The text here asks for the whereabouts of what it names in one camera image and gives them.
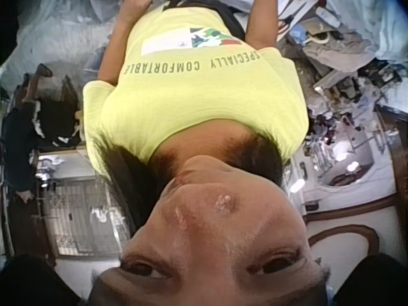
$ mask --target wooden frame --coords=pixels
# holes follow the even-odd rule
[[[306,224],[314,221],[326,221],[333,219],[340,219],[346,217],[352,217],[354,215],[367,214],[369,212],[375,212],[395,205],[397,194],[391,194],[385,198],[379,200],[367,202],[361,205],[352,207],[345,207],[335,210],[329,210],[326,212],[314,212],[303,216],[303,220]]]
[[[368,241],[367,256],[379,253],[380,240],[377,232],[375,231],[374,228],[370,228],[368,226],[360,224],[348,224],[344,226],[337,226],[336,228],[326,229],[325,231],[322,231],[314,236],[311,236],[309,238],[309,245],[310,247],[312,247],[313,245],[315,245],[319,241],[322,241],[325,238],[345,233],[359,234],[367,239]]]

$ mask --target woman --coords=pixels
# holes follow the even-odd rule
[[[277,4],[246,34],[218,1],[125,0],[98,80],[87,148],[133,238],[93,305],[326,305],[325,273],[280,190],[308,128]]]

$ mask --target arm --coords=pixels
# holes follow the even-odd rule
[[[143,16],[152,0],[125,0],[120,8],[113,33],[106,48],[98,80],[116,86],[123,67],[128,37],[135,23]]]
[[[255,0],[245,42],[256,50],[275,47],[278,36],[277,0]]]

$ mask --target nose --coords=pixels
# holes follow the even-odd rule
[[[180,184],[175,180],[171,185],[172,195],[163,205],[163,213],[182,230],[218,228],[238,212],[237,197],[222,184]]]

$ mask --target t-shirt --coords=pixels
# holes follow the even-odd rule
[[[101,172],[97,135],[147,163],[167,138],[212,119],[272,135],[284,159],[303,141],[308,117],[295,65],[276,48],[255,50],[206,8],[159,7],[129,36],[116,87],[84,87],[91,163]]]

